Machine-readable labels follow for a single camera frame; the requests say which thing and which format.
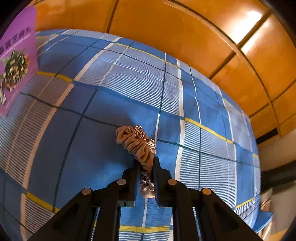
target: scrunchie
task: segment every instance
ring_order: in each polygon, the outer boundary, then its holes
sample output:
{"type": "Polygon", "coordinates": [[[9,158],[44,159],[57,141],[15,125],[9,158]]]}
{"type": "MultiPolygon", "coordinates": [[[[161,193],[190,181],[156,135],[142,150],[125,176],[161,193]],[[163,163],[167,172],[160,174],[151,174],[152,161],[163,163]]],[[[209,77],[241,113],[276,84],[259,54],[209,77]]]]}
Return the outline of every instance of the scrunchie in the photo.
{"type": "Polygon", "coordinates": [[[150,139],[141,126],[121,126],[116,130],[116,142],[121,144],[141,164],[140,192],[145,198],[154,198],[154,185],[151,171],[155,155],[155,142],[150,139]]]}

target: brown fabric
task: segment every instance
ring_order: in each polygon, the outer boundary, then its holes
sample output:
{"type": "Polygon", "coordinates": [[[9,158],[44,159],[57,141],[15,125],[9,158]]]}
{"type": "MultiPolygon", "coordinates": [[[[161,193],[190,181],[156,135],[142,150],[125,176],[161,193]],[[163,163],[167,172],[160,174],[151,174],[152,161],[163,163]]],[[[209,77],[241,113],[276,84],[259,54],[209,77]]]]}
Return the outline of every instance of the brown fabric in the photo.
{"type": "Polygon", "coordinates": [[[141,164],[140,192],[145,198],[154,198],[154,186],[150,180],[155,155],[155,143],[141,126],[121,126],[116,130],[116,142],[133,154],[141,164]]]}

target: blue plaid tablecloth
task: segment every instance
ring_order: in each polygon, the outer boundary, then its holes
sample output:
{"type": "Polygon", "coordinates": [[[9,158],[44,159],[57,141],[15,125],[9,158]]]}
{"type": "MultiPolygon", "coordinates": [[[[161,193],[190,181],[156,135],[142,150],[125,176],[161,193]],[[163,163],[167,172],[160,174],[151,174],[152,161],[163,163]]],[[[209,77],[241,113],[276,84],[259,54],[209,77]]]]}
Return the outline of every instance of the blue plaid tablecloth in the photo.
{"type": "MultiPolygon", "coordinates": [[[[38,32],[40,71],[0,119],[0,222],[26,240],[81,189],[106,187],[133,165],[119,126],[141,125],[162,168],[211,188],[250,227],[260,163],[249,118],[215,83],[145,44],[77,29],[38,32]]],[[[172,212],[137,195],[120,240],[172,240],[172,212]]]]}

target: food image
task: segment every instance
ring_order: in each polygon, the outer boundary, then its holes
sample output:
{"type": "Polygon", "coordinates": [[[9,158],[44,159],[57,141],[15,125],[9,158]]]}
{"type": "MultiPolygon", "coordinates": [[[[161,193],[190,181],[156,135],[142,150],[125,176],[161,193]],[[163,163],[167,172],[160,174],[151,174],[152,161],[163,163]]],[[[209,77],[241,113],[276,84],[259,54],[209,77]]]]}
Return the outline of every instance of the food image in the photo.
{"type": "Polygon", "coordinates": [[[5,86],[9,91],[12,91],[28,72],[28,54],[23,54],[23,51],[18,52],[14,50],[11,53],[11,57],[5,58],[3,63],[5,70],[4,73],[0,75],[0,77],[3,78],[2,87],[5,86]]]}
{"type": "Polygon", "coordinates": [[[0,104],[4,105],[6,102],[5,94],[3,93],[2,87],[0,86],[0,104]]]}

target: purple package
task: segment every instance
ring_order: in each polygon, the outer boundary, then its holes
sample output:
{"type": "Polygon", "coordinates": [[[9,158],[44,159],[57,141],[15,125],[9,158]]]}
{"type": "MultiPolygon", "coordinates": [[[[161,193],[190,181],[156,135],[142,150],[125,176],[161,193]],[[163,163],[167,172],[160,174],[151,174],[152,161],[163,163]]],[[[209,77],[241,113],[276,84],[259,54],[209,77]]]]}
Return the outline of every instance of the purple package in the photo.
{"type": "Polygon", "coordinates": [[[24,8],[0,39],[0,116],[38,71],[35,18],[33,6],[24,8]]]}

